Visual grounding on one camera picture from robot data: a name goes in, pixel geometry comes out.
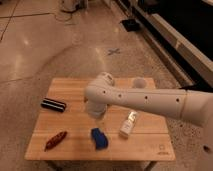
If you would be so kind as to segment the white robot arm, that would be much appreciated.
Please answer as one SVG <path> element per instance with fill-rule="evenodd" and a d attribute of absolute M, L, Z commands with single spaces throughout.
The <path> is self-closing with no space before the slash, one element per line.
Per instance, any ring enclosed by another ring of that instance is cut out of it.
<path fill-rule="evenodd" d="M 94 118 L 108 105 L 117 105 L 182 120 L 203 128 L 194 171 L 213 171 L 213 93 L 184 89 L 118 88 L 110 73 L 102 72 L 84 89 L 86 110 Z"/>

